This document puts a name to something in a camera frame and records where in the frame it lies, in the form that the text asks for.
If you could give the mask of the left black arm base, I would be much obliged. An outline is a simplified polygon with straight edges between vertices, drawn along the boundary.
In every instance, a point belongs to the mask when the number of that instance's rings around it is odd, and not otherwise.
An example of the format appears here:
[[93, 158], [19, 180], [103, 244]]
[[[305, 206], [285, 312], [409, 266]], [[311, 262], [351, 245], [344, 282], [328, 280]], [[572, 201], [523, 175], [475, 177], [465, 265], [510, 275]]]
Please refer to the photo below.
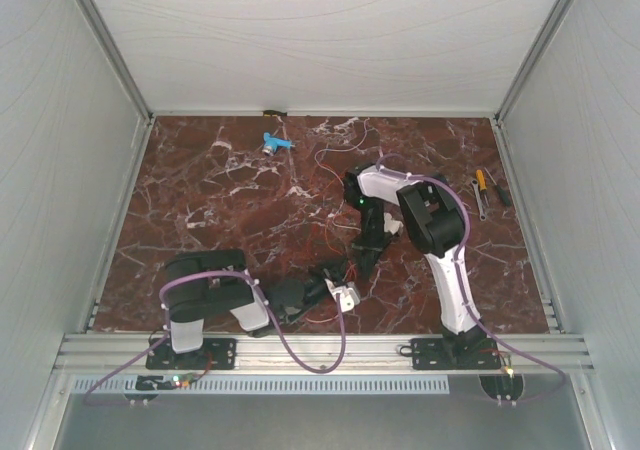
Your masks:
[[145, 367], [149, 370], [233, 370], [236, 349], [236, 339], [205, 338], [201, 348], [178, 354], [167, 340], [147, 355]]

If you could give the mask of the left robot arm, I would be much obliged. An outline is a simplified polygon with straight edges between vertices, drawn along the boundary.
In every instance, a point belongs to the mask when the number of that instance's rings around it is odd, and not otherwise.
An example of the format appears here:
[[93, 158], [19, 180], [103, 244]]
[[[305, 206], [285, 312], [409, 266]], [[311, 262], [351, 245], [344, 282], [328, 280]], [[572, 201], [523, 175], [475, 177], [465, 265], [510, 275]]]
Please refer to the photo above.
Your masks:
[[165, 265], [168, 283], [160, 291], [170, 334], [170, 356], [184, 368], [199, 365], [205, 356], [205, 320], [231, 314], [253, 337], [292, 325], [331, 298], [342, 313], [360, 303], [355, 284], [347, 280], [344, 258], [308, 269], [304, 280], [285, 278], [255, 290], [244, 252], [240, 249], [183, 253]]

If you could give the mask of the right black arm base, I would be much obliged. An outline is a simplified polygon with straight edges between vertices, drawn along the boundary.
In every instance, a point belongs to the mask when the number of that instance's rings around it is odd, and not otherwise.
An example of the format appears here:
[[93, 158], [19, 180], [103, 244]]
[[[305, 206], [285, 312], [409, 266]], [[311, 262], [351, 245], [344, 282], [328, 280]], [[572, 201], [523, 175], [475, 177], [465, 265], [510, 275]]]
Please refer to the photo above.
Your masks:
[[499, 350], [492, 339], [485, 338], [471, 346], [452, 346], [444, 338], [414, 338], [409, 341], [413, 370], [500, 370]]

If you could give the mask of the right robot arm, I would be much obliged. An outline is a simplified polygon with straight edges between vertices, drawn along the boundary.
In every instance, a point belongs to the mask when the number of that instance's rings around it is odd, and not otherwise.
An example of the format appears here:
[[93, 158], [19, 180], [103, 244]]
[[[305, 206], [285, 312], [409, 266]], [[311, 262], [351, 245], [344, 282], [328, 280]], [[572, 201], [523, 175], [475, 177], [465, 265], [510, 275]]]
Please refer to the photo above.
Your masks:
[[401, 230], [427, 260], [439, 296], [442, 354], [453, 367], [474, 360], [487, 333], [471, 294], [465, 245], [469, 216], [446, 181], [366, 164], [343, 179], [344, 201], [360, 213], [352, 241], [358, 272], [369, 275]]

